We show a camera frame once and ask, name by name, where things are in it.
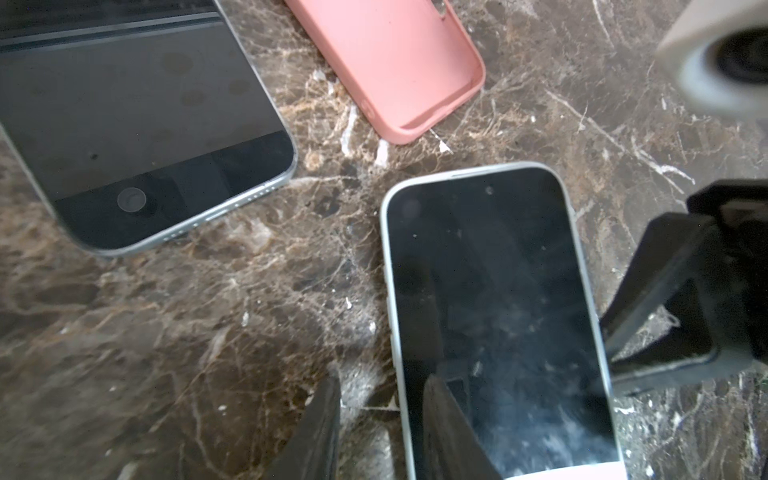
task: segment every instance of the phone case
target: phone case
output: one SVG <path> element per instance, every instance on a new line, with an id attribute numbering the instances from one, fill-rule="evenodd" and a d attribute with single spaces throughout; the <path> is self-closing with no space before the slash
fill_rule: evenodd
<path id="1" fill-rule="evenodd" d="M 286 0 L 360 110 L 407 144 L 485 83 L 485 65 L 448 2 Z"/>

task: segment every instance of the marble surface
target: marble surface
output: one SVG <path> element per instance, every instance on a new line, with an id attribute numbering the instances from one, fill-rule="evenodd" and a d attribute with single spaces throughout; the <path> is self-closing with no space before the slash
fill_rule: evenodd
<path id="1" fill-rule="evenodd" d="M 404 478 L 384 193 L 457 167 L 550 165 L 604 310 L 646 222 L 712 180 L 768 173 L 753 125 L 691 113 L 653 62 L 684 3 L 457 0 L 488 80 L 434 133 L 387 147 L 282 2 L 224 0 L 296 135 L 296 179 L 134 257 L 78 250 L 0 147 L 0 477 L 260 478 L 333 368 L 339 478 Z M 765 378 L 621 399 L 632 478 L 757 478 Z"/>

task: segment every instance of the phone edge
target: phone edge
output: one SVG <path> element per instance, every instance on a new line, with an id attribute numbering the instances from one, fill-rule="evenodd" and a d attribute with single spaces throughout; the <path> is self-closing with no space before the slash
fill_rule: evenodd
<path id="1" fill-rule="evenodd" d="M 192 228 L 199 227 L 203 223 L 214 220 L 215 218 L 218 218 L 219 216 L 228 213 L 234 208 L 242 207 L 243 205 L 253 200 L 256 200 L 257 198 L 262 197 L 264 194 L 267 194 L 272 190 L 275 190 L 278 187 L 281 187 L 284 184 L 287 184 L 288 181 L 293 177 L 293 174 L 296 172 L 296 169 L 298 168 L 298 164 L 299 164 L 299 149 L 296 146 L 296 140 L 293 138 L 293 134 L 288 128 L 288 125 L 286 124 L 285 119 L 283 118 L 283 115 L 280 113 L 280 110 L 275 105 L 275 101 L 272 98 L 272 95 L 266 89 L 266 86 L 264 85 L 264 82 L 262 81 L 261 76 L 259 75 L 259 72 L 256 69 L 256 65 L 254 65 L 253 62 L 250 60 L 245 50 L 245 47 L 243 46 L 243 43 L 240 41 L 240 37 L 234 31 L 232 24 L 230 22 L 230 19 L 224 13 L 224 10 L 221 7 L 219 0 L 211 0 L 211 1 L 216 5 L 216 9 L 219 12 L 219 15 L 223 19 L 224 24 L 229 29 L 230 34 L 234 38 L 234 41 L 237 43 L 237 46 L 240 49 L 240 52 L 245 57 L 245 60 L 248 62 L 248 65 L 250 65 L 251 70 L 256 75 L 256 79 L 259 81 L 259 85 L 261 86 L 262 90 L 266 94 L 267 99 L 269 99 L 270 105 L 272 105 L 272 109 L 277 113 L 277 117 L 280 119 L 280 124 L 283 126 L 284 131 L 286 132 L 286 134 L 288 135 L 288 138 L 290 139 L 291 147 L 293 148 L 293 158 L 291 159 L 290 166 L 280 175 L 277 175 L 276 177 L 271 178 L 262 184 L 256 185 L 255 187 L 249 190 L 246 190 L 241 194 L 231 197 L 225 200 L 224 202 L 214 207 L 211 207 L 208 210 L 205 210 L 204 212 L 201 212 L 193 217 L 187 218 L 186 220 L 180 223 L 176 223 L 175 225 L 172 225 L 171 227 L 168 227 L 165 230 L 161 230 L 160 232 L 150 235 L 149 237 L 146 237 L 143 240 L 139 240 L 138 242 L 128 245 L 127 247 L 104 250 L 104 249 L 94 248 L 91 245 L 88 245 L 87 243 L 83 242 L 72 233 L 69 227 L 67 227 L 66 223 L 64 223 L 62 218 L 58 215 L 58 213 L 56 212 L 56 209 L 53 207 L 53 204 L 51 203 L 51 201 L 48 199 L 48 196 L 43 191 L 42 187 L 40 186 L 40 183 L 35 178 L 35 175 L 30 170 L 29 166 L 24 160 L 24 157 L 21 155 L 21 152 L 18 150 L 13 140 L 8 135 L 8 132 L 6 131 L 5 126 L 2 124 L 2 122 L 0 122 L 0 136 L 2 136 L 2 138 L 5 140 L 5 143 L 8 144 L 9 148 L 11 149 L 11 153 L 16 157 L 17 162 L 20 163 L 22 167 L 22 171 L 26 175 L 29 182 L 32 184 L 32 188 L 35 190 L 35 193 L 38 195 L 38 198 L 43 203 L 48 213 L 54 218 L 54 220 L 56 220 L 56 224 L 58 225 L 58 227 L 63 232 L 65 232 L 67 237 L 69 237 L 69 240 L 71 240 L 72 243 L 77 245 L 81 250 L 84 250 L 94 255 L 98 255 L 100 257 L 122 257 L 125 255 L 131 255 L 134 253 L 140 253 L 145 250 L 149 250 L 152 247 L 159 246 L 162 243 L 172 240 L 173 238 L 178 237 L 182 233 L 186 233 Z"/>
<path id="2" fill-rule="evenodd" d="M 409 480 L 417 479 L 415 474 L 415 466 L 413 464 L 413 442 L 411 438 L 411 426 L 408 415 L 408 403 L 406 401 L 405 373 L 402 366 L 402 346 L 400 345 L 400 330 L 395 303 L 395 282 L 392 274 L 392 255 L 389 249 L 389 223 L 387 221 L 389 202 L 398 192 L 414 185 L 431 184 L 437 181 L 458 178 L 477 177 L 484 174 L 493 174 L 507 170 L 521 170 L 523 168 L 541 168 L 542 170 L 546 170 L 552 174 L 555 179 L 557 179 L 558 184 L 560 185 L 560 189 L 563 193 L 566 210 L 568 211 L 568 222 L 571 228 L 571 235 L 573 236 L 574 240 L 579 272 L 581 274 L 581 282 L 584 288 L 584 297 L 587 300 L 590 323 L 592 325 L 592 335 L 594 337 L 594 342 L 598 351 L 598 364 L 600 366 L 600 373 L 603 379 L 603 388 L 608 403 L 608 413 L 611 416 L 611 426 L 613 427 L 614 441 L 616 442 L 616 450 L 619 456 L 618 462 L 621 463 L 622 471 L 624 472 L 623 478 L 616 478 L 615 480 L 626 480 L 627 478 L 627 469 L 626 465 L 624 464 L 624 453 L 621 451 L 621 444 L 619 443 L 618 435 L 616 435 L 617 430 L 614 418 L 613 389 L 611 388 L 611 377 L 608 370 L 605 345 L 603 344 L 603 338 L 600 331 L 600 320 L 598 318 L 597 309 L 594 305 L 594 298 L 591 294 L 592 286 L 587 273 L 587 264 L 584 260 L 584 252 L 581 249 L 581 238 L 579 238 L 578 232 L 576 230 L 576 219 L 574 217 L 573 206 L 571 205 L 571 198 L 568 196 L 568 191 L 565 188 L 563 180 L 549 166 L 534 161 L 519 161 L 507 164 L 462 168 L 460 170 L 450 170 L 437 174 L 409 178 L 408 180 L 399 182 L 390 188 L 384 196 L 384 200 L 382 200 L 381 207 L 379 208 L 379 224 L 381 227 L 382 250 L 384 253 L 384 280 L 387 288 L 387 317 L 389 318 L 389 329 L 391 331 L 389 340 L 392 347 L 392 362 L 394 363 L 395 374 L 397 378 L 400 419 L 402 423 L 403 444 L 406 451 L 406 470 L 408 472 Z"/>

